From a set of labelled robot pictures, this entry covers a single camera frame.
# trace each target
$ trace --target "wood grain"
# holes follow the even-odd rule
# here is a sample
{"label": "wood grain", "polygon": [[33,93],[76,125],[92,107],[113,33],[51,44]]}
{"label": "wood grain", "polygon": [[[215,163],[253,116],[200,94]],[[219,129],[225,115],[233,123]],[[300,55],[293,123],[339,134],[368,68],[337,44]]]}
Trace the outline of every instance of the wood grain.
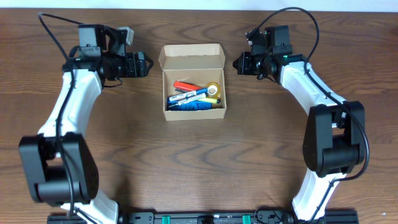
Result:
{"label": "wood grain", "polygon": [[[0,9],[0,223],[43,223],[18,153],[23,135],[44,124],[58,97],[63,58],[37,20],[38,9]],[[51,9],[84,23],[129,26],[134,50],[154,60],[166,44],[220,43],[226,54],[225,119],[166,122],[159,64],[142,79],[105,90],[91,113],[86,141],[100,188],[132,208],[165,211],[287,207],[305,174],[307,116],[281,86],[238,76],[232,61],[249,50],[244,33],[270,12]],[[361,223],[398,222],[398,14],[315,12],[321,29],[312,57],[318,75],[366,109],[371,162],[358,180],[340,184],[329,208],[355,208]],[[76,26],[47,19],[70,49]],[[312,22],[286,12],[268,25],[290,27],[295,52],[308,54]]]}

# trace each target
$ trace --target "green tape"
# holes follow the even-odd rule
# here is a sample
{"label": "green tape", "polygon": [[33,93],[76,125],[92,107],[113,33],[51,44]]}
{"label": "green tape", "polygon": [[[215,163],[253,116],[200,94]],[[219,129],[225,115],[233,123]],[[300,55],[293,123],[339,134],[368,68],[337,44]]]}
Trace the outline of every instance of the green tape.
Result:
{"label": "green tape", "polygon": [[242,220],[243,220],[243,224],[251,224],[250,215],[243,215]]}
{"label": "green tape", "polygon": [[162,224],[170,224],[170,217],[162,217]]}

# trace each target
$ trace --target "blue object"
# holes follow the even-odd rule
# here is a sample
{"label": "blue object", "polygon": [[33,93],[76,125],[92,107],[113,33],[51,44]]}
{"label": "blue object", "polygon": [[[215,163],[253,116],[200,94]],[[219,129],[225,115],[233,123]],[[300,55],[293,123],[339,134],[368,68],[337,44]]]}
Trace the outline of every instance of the blue object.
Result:
{"label": "blue object", "polygon": [[171,108],[171,111],[197,111],[197,110],[210,110],[211,103],[194,101],[181,106]]}

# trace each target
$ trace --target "yellow tape roll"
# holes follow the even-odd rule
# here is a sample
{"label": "yellow tape roll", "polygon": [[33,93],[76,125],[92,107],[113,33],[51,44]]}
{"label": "yellow tape roll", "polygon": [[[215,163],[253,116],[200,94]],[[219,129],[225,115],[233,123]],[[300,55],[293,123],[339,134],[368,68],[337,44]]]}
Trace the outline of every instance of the yellow tape roll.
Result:
{"label": "yellow tape roll", "polygon": [[217,87],[217,91],[215,91],[214,93],[208,93],[207,97],[210,98],[219,98],[220,97],[220,93],[221,93],[221,87],[218,83],[212,82],[212,83],[207,83],[206,88],[209,88],[210,86],[215,86]]}

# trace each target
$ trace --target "tape roll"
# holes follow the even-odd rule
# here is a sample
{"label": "tape roll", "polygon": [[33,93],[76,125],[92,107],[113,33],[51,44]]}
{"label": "tape roll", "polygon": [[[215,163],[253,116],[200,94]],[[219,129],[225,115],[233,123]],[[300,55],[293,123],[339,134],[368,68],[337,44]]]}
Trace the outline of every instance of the tape roll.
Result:
{"label": "tape roll", "polygon": [[208,88],[208,97],[210,98],[219,98],[220,97],[220,92],[221,92],[221,87],[218,83],[211,82],[207,83],[206,88]]}

